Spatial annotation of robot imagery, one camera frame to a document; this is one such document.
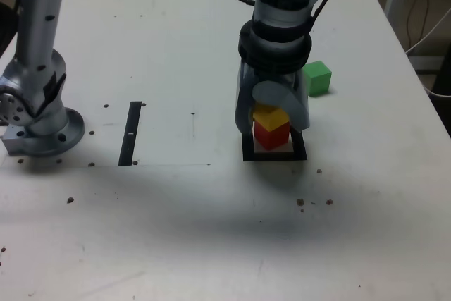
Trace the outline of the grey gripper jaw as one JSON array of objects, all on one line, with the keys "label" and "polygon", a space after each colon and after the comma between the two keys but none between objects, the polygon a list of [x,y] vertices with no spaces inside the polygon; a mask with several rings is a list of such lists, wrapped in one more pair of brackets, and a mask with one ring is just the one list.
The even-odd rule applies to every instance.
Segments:
[{"label": "grey gripper jaw", "polygon": [[252,96],[259,104],[282,109],[296,131],[310,126],[307,83],[302,69],[278,80],[259,82],[253,88]]},{"label": "grey gripper jaw", "polygon": [[254,69],[241,61],[237,77],[235,124],[238,130],[245,135],[252,131],[252,110],[254,108],[252,90],[255,85]]}]

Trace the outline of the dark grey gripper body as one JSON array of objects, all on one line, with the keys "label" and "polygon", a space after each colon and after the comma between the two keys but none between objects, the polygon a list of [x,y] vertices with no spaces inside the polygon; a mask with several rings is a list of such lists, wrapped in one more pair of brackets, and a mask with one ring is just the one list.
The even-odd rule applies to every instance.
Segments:
[{"label": "dark grey gripper body", "polygon": [[274,73],[265,70],[254,69],[254,74],[258,78],[259,82],[271,81],[283,84],[288,87],[299,86],[299,72],[292,73]]}]

